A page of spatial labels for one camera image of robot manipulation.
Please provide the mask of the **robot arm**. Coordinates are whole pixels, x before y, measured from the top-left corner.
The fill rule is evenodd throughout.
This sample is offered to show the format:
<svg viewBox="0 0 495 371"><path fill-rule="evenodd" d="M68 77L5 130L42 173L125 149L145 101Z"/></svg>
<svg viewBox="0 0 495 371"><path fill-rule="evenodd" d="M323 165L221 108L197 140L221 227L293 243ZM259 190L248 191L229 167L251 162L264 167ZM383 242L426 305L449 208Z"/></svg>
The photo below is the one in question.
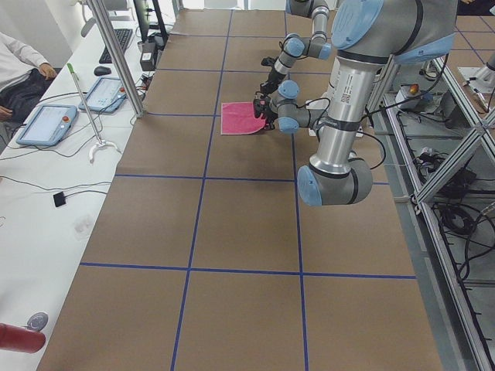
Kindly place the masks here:
<svg viewBox="0 0 495 371"><path fill-rule="evenodd" d="M288 34L279 46L280 54L276 58L266 57L262 66L271 67L268 79L260 84L260 93L264 96L274 93L298 59L304 57L327 60L331 54L331 45L327 42L327 25L330 8L326 1L287 1L285 12L312 20L312 35L301 37L297 33Z"/></svg>
<svg viewBox="0 0 495 371"><path fill-rule="evenodd" d="M311 128L319 147L298 170L301 199L310 206L347 205L364 200L373 178L369 165L352 152L377 71L389 60L416 63L447 54L454 42L455 1L345 1L330 15L324 1L289 1L286 11L312 20L312 35L285 37L280 55L267 58L271 71L254 99L254 116L293 134ZM296 60L336 58L329 106L297 104L299 87L288 79Z"/></svg>

